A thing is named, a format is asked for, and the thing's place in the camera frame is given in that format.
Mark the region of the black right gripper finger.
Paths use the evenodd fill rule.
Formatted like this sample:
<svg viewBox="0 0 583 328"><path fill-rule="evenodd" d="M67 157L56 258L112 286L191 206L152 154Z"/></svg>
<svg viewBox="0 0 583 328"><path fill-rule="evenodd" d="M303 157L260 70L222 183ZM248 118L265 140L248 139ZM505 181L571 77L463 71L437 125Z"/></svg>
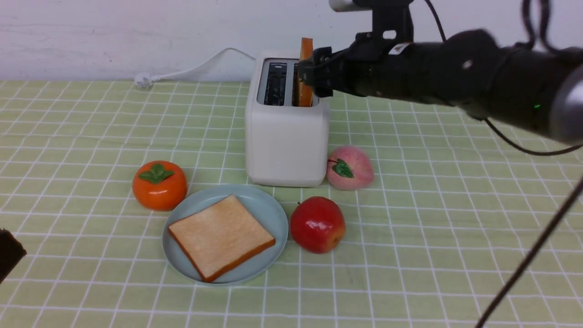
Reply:
<svg viewBox="0 0 583 328"><path fill-rule="evenodd" d="M308 84L312 87L314 95L318 98L327 98L333 95L335 67L331 58L331 46L324 46L313 50L313 67L310 69L311 77Z"/></svg>

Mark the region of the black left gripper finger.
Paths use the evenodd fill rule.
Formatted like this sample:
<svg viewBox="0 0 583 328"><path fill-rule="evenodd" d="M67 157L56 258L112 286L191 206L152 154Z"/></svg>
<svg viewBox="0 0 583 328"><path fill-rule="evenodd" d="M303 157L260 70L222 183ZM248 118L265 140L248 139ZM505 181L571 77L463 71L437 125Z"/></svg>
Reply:
<svg viewBox="0 0 583 328"><path fill-rule="evenodd" d="M0 283L27 255L22 243L7 229L0 229Z"/></svg>

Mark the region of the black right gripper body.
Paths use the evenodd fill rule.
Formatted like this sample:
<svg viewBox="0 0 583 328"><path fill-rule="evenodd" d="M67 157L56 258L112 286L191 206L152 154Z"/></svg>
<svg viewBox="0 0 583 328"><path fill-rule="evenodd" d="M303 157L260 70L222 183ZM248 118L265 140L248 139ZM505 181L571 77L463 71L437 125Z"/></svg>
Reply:
<svg viewBox="0 0 583 328"><path fill-rule="evenodd" d="M413 68L410 40L383 39L380 46L371 38L358 38L345 49L327 49L327 95L335 92L384 99L412 99Z"/></svg>

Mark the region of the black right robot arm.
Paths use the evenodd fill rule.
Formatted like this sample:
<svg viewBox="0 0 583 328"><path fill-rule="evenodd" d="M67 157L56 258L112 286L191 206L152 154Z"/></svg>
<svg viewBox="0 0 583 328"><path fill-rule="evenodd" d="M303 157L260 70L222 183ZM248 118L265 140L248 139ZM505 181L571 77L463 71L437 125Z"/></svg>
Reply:
<svg viewBox="0 0 583 328"><path fill-rule="evenodd" d="M497 45L484 30L443 43L363 37L298 63L315 95L354 96L458 107L567 145L582 143L582 50L539 52Z"/></svg>

